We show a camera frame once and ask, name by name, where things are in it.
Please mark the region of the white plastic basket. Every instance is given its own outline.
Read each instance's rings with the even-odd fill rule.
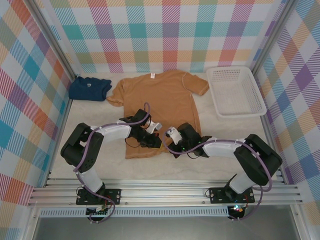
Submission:
[[[249,68],[214,67],[206,75],[218,117],[234,119],[266,114],[266,105]]]

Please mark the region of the white fabric surface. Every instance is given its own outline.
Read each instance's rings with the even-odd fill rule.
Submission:
[[[119,80],[132,78],[145,73],[92,73],[83,77],[111,79],[115,87]],[[194,73],[207,79],[205,73]],[[210,91],[203,96],[193,94],[199,113],[202,135],[220,139],[246,138],[249,134],[257,134],[266,139],[259,117],[218,120]],[[79,123],[90,126],[101,126],[114,123],[123,117],[123,107],[115,107],[107,101],[74,100],[66,122],[59,146],[59,152],[54,162],[51,178],[75,178],[72,167],[60,156],[64,145],[72,131]],[[242,171],[234,158],[199,157],[190,159],[182,155],[175,159],[173,155],[162,153],[151,158],[125,159],[125,141],[115,140],[103,145],[100,149],[95,168],[102,179],[159,179],[159,180],[228,180],[234,174]]]

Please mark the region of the folded navy shirt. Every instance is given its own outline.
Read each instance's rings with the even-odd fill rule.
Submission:
[[[69,98],[102,102],[111,87],[111,80],[78,76],[69,88]]]

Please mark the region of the t-shirt sleeve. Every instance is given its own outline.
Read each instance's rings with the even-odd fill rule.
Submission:
[[[112,91],[112,96],[108,96],[106,98],[111,105],[115,107],[121,107],[124,105],[124,95],[125,95],[124,84],[125,84],[124,79],[119,81]]]
[[[188,72],[185,73],[184,77],[182,78],[182,83],[187,90],[200,96],[205,94],[209,89],[209,84],[206,80],[203,80],[202,78],[192,75]]]

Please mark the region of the orange t-shirt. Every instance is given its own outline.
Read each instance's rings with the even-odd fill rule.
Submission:
[[[171,70],[156,73],[154,78],[148,73],[122,79],[113,90],[113,95],[107,97],[107,100],[113,106],[123,106],[125,117],[134,116],[138,109],[143,109],[144,103],[148,102],[152,121],[162,124],[162,128],[158,131],[161,139],[169,127],[178,128],[184,123],[191,124],[201,135],[198,111],[192,93],[202,96],[208,89],[206,80],[188,72]],[[170,144],[171,139],[166,138],[165,142]],[[133,137],[128,138],[127,143],[131,146],[139,145]],[[127,145],[125,158],[148,158],[165,150],[163,146],[146,148]]]

